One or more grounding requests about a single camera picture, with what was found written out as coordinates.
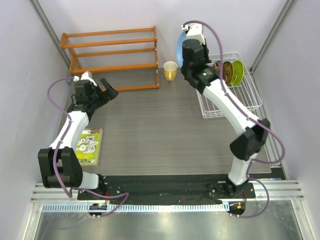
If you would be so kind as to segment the red floral plate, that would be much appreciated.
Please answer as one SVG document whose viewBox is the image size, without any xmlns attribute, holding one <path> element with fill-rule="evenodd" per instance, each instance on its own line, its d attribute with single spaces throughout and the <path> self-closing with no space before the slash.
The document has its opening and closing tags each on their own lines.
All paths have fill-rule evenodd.
<svg viewBox="0 0 320 240">
<path fill-rule="evenodd" d="M 221 69 L 221 61 L 218 60 L 218 61 L 214 62 L 214 64 L 212 65 L 212 68 L 219 75 L 220 74 L 220 69 Z"/>
</svg>

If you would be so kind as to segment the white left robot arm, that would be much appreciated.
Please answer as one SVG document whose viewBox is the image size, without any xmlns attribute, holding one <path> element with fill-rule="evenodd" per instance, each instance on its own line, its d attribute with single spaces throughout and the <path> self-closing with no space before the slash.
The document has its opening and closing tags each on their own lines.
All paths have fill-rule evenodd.
<svg viewBox="0 0 320 240">
<path fill-rule="evenodd" d="M 102 176 L 83 171 L 76 156 L 78 140 L 94 112 L 119 94 L 105 78 L 101 78 L 100 83 L 103 88 L 89 77 L 75 83 L 71 105 L 62 111 L 66 121 L 60 133 L 48 148 L 39 150 L 37 157 L 45 188 L 89 189 L 89 194 L 97 200 L 106 195 Z"/>
</svg>

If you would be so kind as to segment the light blue plate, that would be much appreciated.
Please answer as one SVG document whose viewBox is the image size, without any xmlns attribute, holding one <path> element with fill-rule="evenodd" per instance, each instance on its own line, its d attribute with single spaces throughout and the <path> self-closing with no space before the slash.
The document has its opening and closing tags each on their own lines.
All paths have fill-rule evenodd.
<svg viewBox="0 0 320 240">
<path fill-rule="evenodd" d="M 176 45 L 176 60 L 177 66 L 181 68 L 183 66 L 183 42 L 187 39 L 185 32 L 182 32 L 177 40 Z"/>
</svg>

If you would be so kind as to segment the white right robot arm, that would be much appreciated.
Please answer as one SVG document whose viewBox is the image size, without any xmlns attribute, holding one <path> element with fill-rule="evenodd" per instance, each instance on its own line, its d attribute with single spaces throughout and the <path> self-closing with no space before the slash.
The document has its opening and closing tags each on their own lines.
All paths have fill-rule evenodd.
<svg viewBox="0 0 320 240">
<path fill-rule="evenodd" d="M 241 195 L 248 183 L 248 167 L 264 146 L 270 122 L 259 119 L 230 91 L 219 74 L 209 66 L 208 48 L 197 39 L 181 44 L 184 79 L 200 94 L 215 104 L 237 134 L 229 145 L 233 154 L 231 170 L 226 179 L 226 193 L 233 198 Z"/>
</svg>

